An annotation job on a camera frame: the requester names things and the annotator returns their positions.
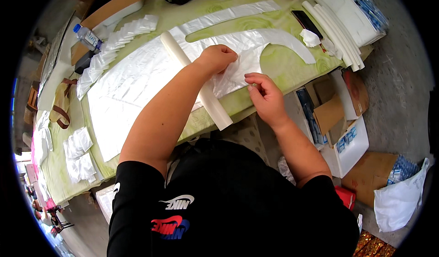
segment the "bag handle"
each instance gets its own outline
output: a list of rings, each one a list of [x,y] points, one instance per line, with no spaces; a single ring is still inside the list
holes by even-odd
[[[61,83],[67,84],[67,88],[64,90],[64,97],[65,97],[65,96],[69,93],[69,89],[70,89],[70,87],[71,87],[72,85],[76,85],[76,84],[78,83],[78,79],[70,80],[70,79],[64,78],[64,79],[61,81]]]
[[[69,93],[69,89],[72,85],[76,85],[78,83],[78,79],[67,79],[64,78],[61,83],[67,84],[67,88],[64,90],[64,98],[67,96],[67,94]],[[61,114],[62,117],[64,117],[68,124],[64,124],[61,119],[58,119],[56,122],[58,123],[58,125],[62,128],[62,129],[66,129],[69,127],[70,125],[70,117],[67,115],[67,112],[65,112],[62,108],[60,108],[59,106],[53,106],[52,108],[53,111],[58,112],[59,114]]]
[[[61,119],[58,119],[58,120],[56,121],[56,122],[58,123],[58,125],[59,125],[62,129],[66,129],[66,128],[68,128],[69,125],[70,125],[70,118],[69,118],[69,116],[67,115],[67,113],[66,113],[62,108],[60,108],[59,106],[53,106],[52,110],[58,112],[59,114],[61,114],[61,116],[63,116],[63,117],[67,120],[67,123],[68,123],[68,124],[64,124],[64,123],[61,121]]]

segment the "green tablecloth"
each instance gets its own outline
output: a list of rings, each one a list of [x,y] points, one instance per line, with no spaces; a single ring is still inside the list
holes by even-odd
[[[159,36],[162,32],[170,30],[177,25],[184,24],[208,13],[258,1],[262,0],[193,0],[185,5],[178,6],[169,4],[164,0],[145,0],[143,8],[123,18],[115,31],[119,30],[125,23],[142,18],[145,14],[154,14],[160,17],[157,30],[149,34],[137,36],[122,48],[118,52],[116,60],[110,64],[110,68],[120,62],[131,52],[142,46],[145,42],[150,41]],[[215,35],[243,30],[277,28],[285,30],[301,40],[302,38],[299,36],[299,33],[302,31],[302,27],[291,14],[291,11],[303,10],[302,2],[305,0],[274,1],[282,7],[282,10],[242,17],[216,24],[209,28],[194,32],[188,35],[186,39],[189,42],[193,42]],[[324,31],[318,23],[315,22],[311,16],[310,18],[324,35]],[[261,69],[263,73],[269,75],[275,81],[284,94],[287,94],[288,92],[306,84],[310,80],[343,65],[342,61],[323,53],[319,46],[310,48],[309,50],[315,57],[316,64],[305,64],[294,51],[284,46],[268,45],[262,52],[260,58]],[[371,51],[370,48],[366,48],[366,50],[367,54]],[[115,169],[119,158],[118,155],[110,161],[103,161],[99,146],[96,144],[96,137],[93,131],[87,97],[85,96],[80,102],[81,106],[75,105],[79,102],[75,96],[72,96],[71,99],[73,99],[71,101],[73,105],[70,108],[69,115],[71,115],[72,118],[72,125],[67,130],[61,130],[56,124],[50,125],[54,150],[49,153],[48,158],[41,165],[44,176],[46,177],[49,192],[51,193],[54,202],[57,204],[64,200],[71,199],[91,187],[99,185],[99,182],[97,181],[91,184],[85,180],[82,180],[77,184],[73,184],[70,181],[65,165],[62,142],[63,140],[66,140],[75,129],[82,127],[83,124],[88,127],[91,139],[95,142],[90,151],[99,170],[105,178],[115,176]],[[229,93],[221,98],[220,102],[234,122],[238,122],[255,112],[255,108],[249,98],[249,93],[245,88]],[[199,108],[190,114],[189,120],[179,138],[179,143],[215,129],[216,126],[204,107]]]

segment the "smartphone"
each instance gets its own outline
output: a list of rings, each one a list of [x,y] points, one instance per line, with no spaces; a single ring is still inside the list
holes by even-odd
[[[314,32],[320,40],[323,39],[323,35],[317,30],[317,27],[304,11],[291,11],[291,13],[296,17],[304,29]]]

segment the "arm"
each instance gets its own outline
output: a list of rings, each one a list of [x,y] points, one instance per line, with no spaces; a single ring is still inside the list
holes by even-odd
[[[288,117],[282,92],[270,77],[260,73],[249,73],[245,77],[245,81],[250,84],[248,86],[250,98],[258,115],[276,134],[297,186],[301,188],[306,182],[319,175],[332,178],[331,171],[320,152]]]
[[[236,53],[227,46],[210,46],[177,73],[136,118],[122,147],[119,163],[143,162],[165,176],[167,160],[201,87],[212,75],[222,72],[236,59]]]

